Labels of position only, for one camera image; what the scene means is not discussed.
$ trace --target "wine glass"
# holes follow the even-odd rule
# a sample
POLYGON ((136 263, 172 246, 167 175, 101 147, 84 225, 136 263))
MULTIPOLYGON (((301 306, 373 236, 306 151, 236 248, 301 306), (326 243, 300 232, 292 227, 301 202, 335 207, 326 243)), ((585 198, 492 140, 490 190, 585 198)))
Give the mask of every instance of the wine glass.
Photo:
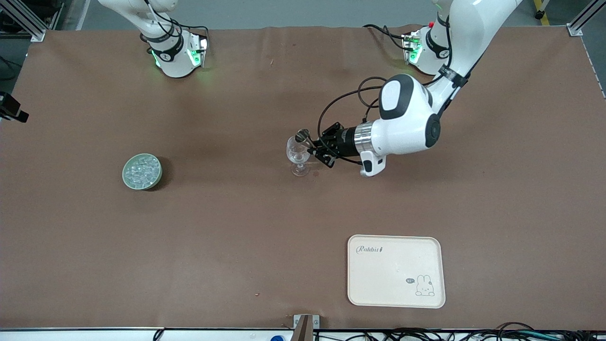
POLYGON ((307 152, 307 144, 297 142, 294 136, 290 137, 286 144, 286 156, 293 163, 290 170, 297 177, 304 177, 309 173, 309 167, 305 165, 310 156, 307 152))

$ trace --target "table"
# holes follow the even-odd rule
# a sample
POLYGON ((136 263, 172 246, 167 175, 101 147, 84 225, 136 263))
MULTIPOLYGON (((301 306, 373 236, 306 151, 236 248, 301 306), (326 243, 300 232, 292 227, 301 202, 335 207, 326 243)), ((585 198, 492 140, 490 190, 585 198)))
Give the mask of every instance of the table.
MULTIPOLYGON (((415 74, 390 41, 210 36, 208 68, 184 79, 136 31, 32 45, 13 93, 30 121, 0 126, 0 325, 277 327, 312 312, 326 328, 606 329, 606 104, 564 27, 503 28, 440 142, 371 179, 342 162, 296 178, 285 143, 362 79, 415 74), (165 167, 156 191, 122 183, 141 152, 165 167), (352 305, 354 234, 439 240, 444 307, 352 305)), ((364 109, 353 96, 325 123, 364 109)))

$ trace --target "green led light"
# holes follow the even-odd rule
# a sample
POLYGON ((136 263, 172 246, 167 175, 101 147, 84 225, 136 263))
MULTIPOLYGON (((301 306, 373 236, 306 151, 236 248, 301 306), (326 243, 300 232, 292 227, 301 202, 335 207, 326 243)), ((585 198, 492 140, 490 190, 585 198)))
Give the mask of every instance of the green led light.
POLYGON ((200 54, 196 51, 191 51, 191 50, 187 50, 189 57, 191 59, 191 63, 194 66, 199 66, 201 64, 200 62, 200 54))
POLYGON ((156 60, 156 66, 161 67, 160 62, 158 61, 158 57, 156 57, 156 53, 154 51, 151 51, 151 55, 153 56, 153 59, 156 60))

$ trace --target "glass base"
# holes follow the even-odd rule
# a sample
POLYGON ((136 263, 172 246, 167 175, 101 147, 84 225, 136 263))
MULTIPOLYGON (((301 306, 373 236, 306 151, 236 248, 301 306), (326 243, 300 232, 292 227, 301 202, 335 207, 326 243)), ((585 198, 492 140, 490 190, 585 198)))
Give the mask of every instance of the glass base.
POLYGON ((304 163, 293 163, 292 166, 290 166, 290 170, 297 177, 304 177, 309 173, 309 167, 307 167, 304 163))

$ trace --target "white robot link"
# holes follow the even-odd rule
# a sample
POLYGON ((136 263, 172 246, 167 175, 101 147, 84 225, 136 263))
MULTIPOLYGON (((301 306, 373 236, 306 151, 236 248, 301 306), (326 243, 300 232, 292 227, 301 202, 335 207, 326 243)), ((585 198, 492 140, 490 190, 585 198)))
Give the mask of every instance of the white robot link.
POLYGON ((141 31, 151 47, 156 65, 173 78, 189 75, 203 66, 208 39, 183 29, 166 13, 177 6, 178 0, 99 0, 125 17, 141 31))
POLYGON ((335 159, 360 156, 364 177, 385 169, 389 154, 410 154, 431 148, 440 137, 440 117, 476 63, 522 0, 452 0, 445 22, 451 42, 448 62, 427 86, 409 75, 396 75, 385 82, 379 93, 380 119, 344 128, 338 122, 316 141, 307 141, 317 159, 333 167, 335 159))

